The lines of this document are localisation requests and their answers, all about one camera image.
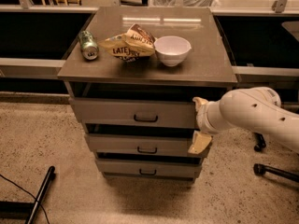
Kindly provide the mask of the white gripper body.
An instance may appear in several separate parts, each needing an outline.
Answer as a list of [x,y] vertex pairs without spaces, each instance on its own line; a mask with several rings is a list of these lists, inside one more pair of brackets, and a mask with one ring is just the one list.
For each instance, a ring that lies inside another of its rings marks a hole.
[[200,131],[210,135],[233,128],[233,125],[221,114],[218,102],[208,102],[202,105],[197,112],[196,120]]

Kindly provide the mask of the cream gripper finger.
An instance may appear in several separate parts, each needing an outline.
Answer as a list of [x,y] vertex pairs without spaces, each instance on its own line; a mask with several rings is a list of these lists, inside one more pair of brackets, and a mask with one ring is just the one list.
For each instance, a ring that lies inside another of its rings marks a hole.
[[195,131],[192,136],[192,144],[190,145],[188,152],[190,154],[202,153],[210,144],[212,136],[206,133]]
[[207,99],[201,98],[201,97],[193,97],[192,101],[195,103],[195,111],[198,112],[202,105],[205,105],[208,103]]

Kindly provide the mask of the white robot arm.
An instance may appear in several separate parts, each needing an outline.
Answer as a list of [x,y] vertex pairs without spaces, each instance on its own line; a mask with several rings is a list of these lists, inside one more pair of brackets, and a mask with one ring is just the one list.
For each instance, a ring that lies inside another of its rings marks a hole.
[[193,133],[191,154],[202,153],[213,135],[236,127],[267,134],[299,153],[299,115],[283,109],[279,95],[271,88],[228,91],[217,102],[200,97],[192,100],[199,130]]

